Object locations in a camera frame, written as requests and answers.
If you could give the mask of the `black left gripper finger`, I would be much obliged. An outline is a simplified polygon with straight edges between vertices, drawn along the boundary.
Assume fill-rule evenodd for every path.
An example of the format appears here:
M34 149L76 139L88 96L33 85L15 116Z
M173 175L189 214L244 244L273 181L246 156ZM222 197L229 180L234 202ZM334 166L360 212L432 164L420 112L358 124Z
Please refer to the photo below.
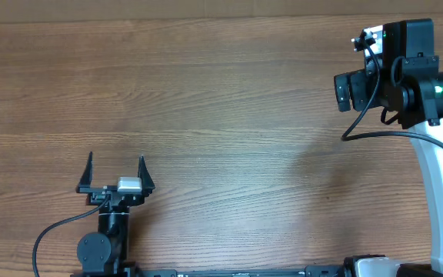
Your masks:
M155 184L152 180L152 177L148 173L146 164L145 164L145 157L141 155L138 160L138 177L142 181L142 188L143 189L154 189Z
M91 187L92 169L93 169L92 159L93 159L93 152L89 152L85 170L82 173L82 177L80 178L77 184L78 189L87 189Z

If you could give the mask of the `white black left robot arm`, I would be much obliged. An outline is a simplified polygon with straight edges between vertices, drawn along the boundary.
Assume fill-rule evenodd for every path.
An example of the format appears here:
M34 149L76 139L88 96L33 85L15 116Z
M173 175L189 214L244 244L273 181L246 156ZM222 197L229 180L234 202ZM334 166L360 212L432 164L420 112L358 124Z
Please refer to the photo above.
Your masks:
M98 213L98 230L82 237L77 257L82 264L78 276L140 276L135 262L128 261L130 208L142 205L153 193L155 184L146 168L145 159L138 159L135 177L120 177L115 185L92 187L92 156L76 187L87 195L86 204Z

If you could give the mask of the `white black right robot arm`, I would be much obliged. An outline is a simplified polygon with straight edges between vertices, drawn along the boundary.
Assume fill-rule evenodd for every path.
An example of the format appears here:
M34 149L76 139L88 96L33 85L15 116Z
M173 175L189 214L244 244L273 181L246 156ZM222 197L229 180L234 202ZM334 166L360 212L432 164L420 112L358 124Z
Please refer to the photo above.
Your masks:
M434 23L412 19L365 28L352 40L361 70L336 75L341 112L381 109L384 125L398 123L418 157L431 223L427 264L384 255L347 257L341 265L309 265L304 276L443 276L443 72L435 54Z

